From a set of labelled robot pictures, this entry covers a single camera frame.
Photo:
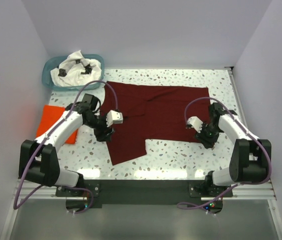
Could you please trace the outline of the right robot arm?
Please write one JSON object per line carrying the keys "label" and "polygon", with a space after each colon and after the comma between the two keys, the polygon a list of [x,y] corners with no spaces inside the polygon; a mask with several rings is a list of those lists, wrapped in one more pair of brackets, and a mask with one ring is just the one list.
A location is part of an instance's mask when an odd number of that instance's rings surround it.
{"label": "right robot arm", "polygon": [[210,122],[197,116],[186,122],[189,128],[195,129],[195,139],[211,149],[224,133],[233,143],[233,151],[228,167],[210,171],[201,183],[191,185],[189,190],[201,197],[216,197],[233,185],[256,185],[267,180],[271,175],[271,142],[251,133],[237,113],[221,103],[212,103],[208,112]]}

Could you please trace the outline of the dark red t-shirt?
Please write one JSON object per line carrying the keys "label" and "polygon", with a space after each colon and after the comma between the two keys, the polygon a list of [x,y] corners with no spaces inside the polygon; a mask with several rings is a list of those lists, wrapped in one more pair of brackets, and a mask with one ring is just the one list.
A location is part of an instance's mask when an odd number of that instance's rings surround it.
{"label": "dark red t-shirt", "polygon": [[114,125],[107,148],[117,165],[146,155],[146,140],[195,143],[196,131],[186,128],[184,116],[208,123],[209,90],[204,87],[149,86],[110,82],[104,87],[101,112],[118,106],[123,123]]}

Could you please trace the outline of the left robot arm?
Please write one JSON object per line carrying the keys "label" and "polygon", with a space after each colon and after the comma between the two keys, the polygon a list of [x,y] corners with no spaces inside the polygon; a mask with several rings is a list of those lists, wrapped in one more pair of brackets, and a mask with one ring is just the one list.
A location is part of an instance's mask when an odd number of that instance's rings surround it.
{"label": "left robot arm", "polygon": [[121,124],[123,115],[117,109],[98,115],[99,104],[99,98],[86,93],[82,101],[68,105],[46,132],[34,140],[25,140],[20,147],[19,179],[46,187],[84,189],[84,177],[81,173],[61,169],[58,151],[83,125],[93,129],[98,142],[111,140],[115,131],[113,125]]}

